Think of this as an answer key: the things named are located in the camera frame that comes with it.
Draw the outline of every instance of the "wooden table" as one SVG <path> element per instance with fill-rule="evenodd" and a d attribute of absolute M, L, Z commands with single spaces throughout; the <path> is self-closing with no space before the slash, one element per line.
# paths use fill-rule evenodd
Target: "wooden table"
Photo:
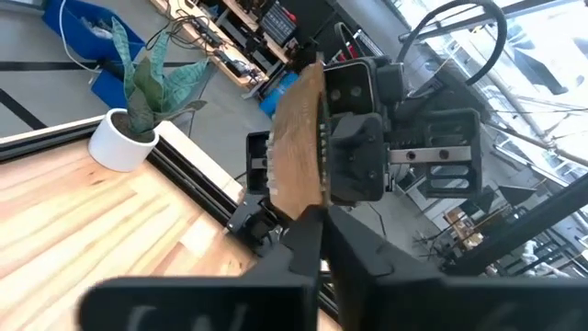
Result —
<path fill-rule="evenodd" d="M 259 28 L 256 18 L 253 14 L 245 13 L 241 5 L 237 4 L 235 0 L 222 0 L 224 4 L 247 26 L 249 29 L 255 31 Z M 274 53 L 278 59 L 283 63 L 288 63 L 289 58 L 286 56 L 286 51 L 277 44 L 267 33 L 264 32 L 264 39 L 267 41 L 267 48 Z"/>
<path fill-rule="evenodd" d="M 157 131 L 231 199 L 240 198 L 242 186 L 171 122 Z M 0 165 L 0 329 L 75 330 L 78 298 L 104 279 L 238 276 L 255 263 L 248 248 L 152 164 L 110 171 L 94 162 L 86 144 Z M 320 312 L 319 329 L 340 328 Z"/>
<path fill-rule="evenodd" d="M 168 14 L 169 13 L 169 17 L 171 19 L 175 19 L 175 18 L 180 18 L 180 17 L 184 17 L 187 14 L 194 16 L 194 17 L 207 17 L 207 15 L 197 6 L 194 6 L 193 8 L 190 8 L 188 6 L 186 6 L 184 0 L 150 0 L 151 3 L 157 7 L 157 9 L 163 13 L 163 14 Z M 183 33 L 186 35 L 186 37 L 189 40 L 194 40 L 194 44 L 196 46 L 199 46 L 199 48 L 201 48 L 202 50 L 207 50 L 209 53 L 209 57 L 210 59 L 227 75 L 229 76 L 229 78 L 231 78 L 231 80 L 238 86 L 240 87 L 244 87 L 244 88 L 251 88 L 256 84 L 262 83 L 267 81 L 269 78 L 267 77 L 266 74 L 264 74 L 264 72 L 262 70 L 260 70 L 254 63 L 251 63 L 249 60 L 247 60 L 245 58 L 244 55 L 241 54 L 241 52 L 235 48 L 235 46 L 233 45 L 232 41 L 229 39 L 229 37 L 227 37 L 226 34 L 224 34 L 224 32 L 222 32 L 222 30 L 217 27 L 216 24 L 214 24 L 214 22 L 212 21 L 212 19 L 209 22 L 209 29 L 211 29 L 212 31 L 214 31 L 221 39 L 225 40 L 225 45 L 222 45 L 219 47 L 219 49 L 221 51 L 224 51 L 230 58 L 234 59 L 234 60 L 238 60 L 241 61 L 243 63 L 246 63 L 247 65 L 249 65 L 250 67 L 256 69 L 260 75 L 261 78 L 257 78 L 257 82 L 255 82 L 254 80 L 251 79 L 251 77 L 249 76 L 244 76 L 244 77 L 237 77 L 235 74 L 233 74 L 231 72 L 231 70 L 229 70 L 229 68 L 227 68 L 227 66 L 221 61 L 221 59 L 219 59 L 218 57 L 212 55 L 212 51 L 215 50 L 214 47 L 208 45 L 201 37 L 200 34 L 190 25 L 190 24 L 184 24 L 183 25 Z"/>

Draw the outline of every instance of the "wooden piece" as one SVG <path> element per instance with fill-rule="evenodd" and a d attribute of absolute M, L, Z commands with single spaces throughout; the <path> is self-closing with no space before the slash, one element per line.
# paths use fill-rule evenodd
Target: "wooden piece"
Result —
<path fill-rule="evenodd" d="M 237 4 L 235 0 L 222 0 L 225 5 L 233 12 L 235 15 L 241 19 L 241 21 L 249 27 L 249 29 L 255 31 L 259 28 L 257 22 L 255 22 L 256 18 L 253 15 L 249 15 L 245 13 L 244 9 L 241 5 Z M 267 33 L 264 32 L 264 38 L 267 40 L 267 48 L 274 53 L 278 59 L 283 63 L 288 63 L 289 58 L 286 56 L 286 52 L 284 49 L 277 44 Z"/>
<path fill-rule="evenodd" d="M 309 205 L 323 205 L 318 160 L 319 99 L 325 89 L 320 62 L 306 67 L 280 99 L 268 152 L 270 199 L 296 220 Z"/>
<path fill-rule="evenodd" d="M 157 7 L 157 9 L 161 13 L 166 14 L 166 15 L 169 13 L 169 16 L 171 19 L 185 17 L 187 14 L 192 15 L 194 17 L 207 17 L 207 15 L 202 10 L 200 10 L 200 8 L 198 8 L 197 6 L 194 6 L 193 8 L 186 6 L 186 4 L 184 3 L 184 0 L 150 0 L 150 1 L 155 7 Z M 210 19 L 209 29 L 214 31 L 221 39 L 227 41 L 225 43 L 225 45 L 219 47 L 219 49 L 221 51 L 224 51 L 230 58 L 241 61 L 243 63 L 246 63 L 247 65 L 257 69 L 257 71 L 259 73 L 261 73 L 260 75 L 262 75 L 261 78 L 257 78 L 258 82 L 264 82 L 264 81 L 268 80 L 268 77 L 254 63 L 251 63 L 249 60 L 247 60 L 241 54 L 241 52 L 239 50 L 237 50 L 232 45 L 232 41 L 229 39 L 229 37 L 227 37 L 227 35 L 225 35 L 224 32 L 222 32 L 222 30 L 214 24 L 212 19 Z M 184 24 L 182 31 L 183 31 L 184 35 L 186 36 L 186 38 L 194 41 L 194 44 L 196 46 L 198 46 L 202 50 L 208 51 L 210 59 L 227 76 L 229 76 L 229 78 L 231 78 L 231 80 L 236 85 L 238 85 L 240 87 L 245 87 L 245 88 L 251 88 L 254 85 L 253 80 L 249 76 L 237 77 L 236 75 L 234 75 L 231 72 L 231 70 L 229 70 L 229 68 L 227 68 L 226 65 L 224 65 L 224 63 L 222 63 L 222 61 L 218 57 L 211 55 L 212 51 L 215 50 L 214 47 L 212 47 L 212 46 L 208 45 L 206 42 L 204 42 L 204 40 L 200 37 L 200 35 L 196 32 L 196 30 L 191 25 Z"/>
<path fill-rule="evenodd" d="M 157 131 L 239 199 L 241 185 L 174 124 L 165 121 Z M 0 211 L 2 330 L 75 330 L 78 298 L 107 278 L 237 276 L 255 263 L 249 249 L 151 164 L 128 174 L 107 170 L 88 154 L 86 141 L 0 165 Z M 320 312 L 319 329 L 340 327 Z"/>

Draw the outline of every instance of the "screw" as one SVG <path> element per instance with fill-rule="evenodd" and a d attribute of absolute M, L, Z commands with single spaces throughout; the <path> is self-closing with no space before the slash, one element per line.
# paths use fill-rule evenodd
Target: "screw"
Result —
<path fill-rule="evenodd" d="M 331 92 L 331 100 L 332 101 L 337 101 L 341 98 L 341 91 L 339 91 L 338 89 L 335 89 Z"/>
<path fill-rule="evenodd" d="M 447 160 L 449 158 L 449 151 L 448 150 L 439 151 L 439 158 L 441 160 Z"/>
<path fill-rule="evenodd" d="M 351 88 L 351 95 L 354 96 L 354 97 L 361 96 L 361 87 L 359 87 L 359 86 L 353 86 Z"/>

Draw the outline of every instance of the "workbench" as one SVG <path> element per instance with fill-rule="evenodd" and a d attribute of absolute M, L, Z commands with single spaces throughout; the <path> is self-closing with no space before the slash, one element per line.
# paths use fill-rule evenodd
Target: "workbench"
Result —
<path fill-rule="evenodd" d="M 176 19 L 191 15 L 194 17 L 209 17 L 200 8 L 194 6 L 188 7 L 183 0 L 150 0 L 151 3 L 159 10 L 162 14 L 168 15 L 170 19 Z M 214 47 L 207 44 L 201 37 L 200 34 L 189 24 L 183 25 L 182 31 L 189 40 L 194 41 L 194 45 L 198 46 L 202 50 L 206 50 L 209 58 L 223 71 L 236 85 L 250 89 L 255 85 L 259 85 L 268 80 L 268 77 L 262 70 L 260 70 L 254 63 L 251 63 L 245 58 L 245 56 L 234 46 L 233 42 L 229 37 L 222 32 L 222 30 L 214 24 L 213 20 L 209 19 L 209 29 L 215 32 L 222 40 L 225 40 L 225 44 L 220 46 L 219 49 L 224 51 L 230 58 L 246 63 L 251 68 L 257 70 L 260 73 L 261 78 L 257 78 L 257 81 L 249 76 L 237 77 L 235 74 L 227 68 L 227 66 L 217 56 L 212 55 L 215 50 Z"/>
<path fill-rule="evenodd" d="M 238 276 L 255 263 L 221 225 L 222 208 L 188 182 L 232 203 L 239 183 L 171 122 L 157 128 L 161 140 L 138 170 L 105 169 L 87 152 L 101 120 L 0 139 L 3 330 L 75 330 L 78 299 L 108 278 Z M 200 175 L 178 175 L 190 172 Z M 340 329 L 319 316 L 320 330 Z"/>
<path fill-rule="evenodd" d="M 235 0 L 222 0 L 227 6 L 227 10 L 219 15 L 217 24 L 221 25 L 222 20 L 229 14 L 229 11 L 233 12 L 249 29 L 256 31 L 259 25 L 256 22 L 256 17 L 253 14 L 245 13 L 245 10 L 241 5 L 237 4 Z M 264 32 L 264 39 L 267 41 L 267 48 L 283 63 L 288 63 L 289 58 L 286 56 L 286 51 L 277 44 L 267 33 Z"/>

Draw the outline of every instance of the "floor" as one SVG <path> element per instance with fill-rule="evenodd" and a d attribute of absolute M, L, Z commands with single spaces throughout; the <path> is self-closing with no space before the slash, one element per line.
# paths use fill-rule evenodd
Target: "floor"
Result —
<path fill-rule="evenodd" d="M 160 16 L 147 0 L 85 0 L 106 6 L 117 13 L 142 38 L 149 39 L 166 19 Z M 61 40 L 48 29 L 39 14 L 18 13 L 0 9 L 0 51 L 2 62 L 61 62 L 68 63 Z M 194 62 L 202 59 L 202 52 L 187 51 L 171 45 L 168 62 Z M 271 120 L 258 108 L 255 100 L 243 100 L 241 88 L 224 74 L 215 72 L 202 94 L 208 105 L 180 129 L 189 133 L 207 154 L 228 173 L 236 177 L 245 168 L 245 137 L 249 132 L 266 131 Z M 73 120 L 101 115 L 108 107 L 89 89 L 92 74 L 84 70 L 67 71 L 10 71 L 0 74 L 0 88 L 51 126 Z M 0 136 L 30 131 L 26 123 L 0 104 Z M 382 216 L 374 212 L 373 207 Z M 418 256 L 424 250 L 413 244 L 417 231 L 431 234 L 432 225 L 408 197 L 387 193 L 384 199 L 370 205 L 362 204 L 351 211 L 359 220 L 378 234 L 384 234 L 401 249 Z"/>

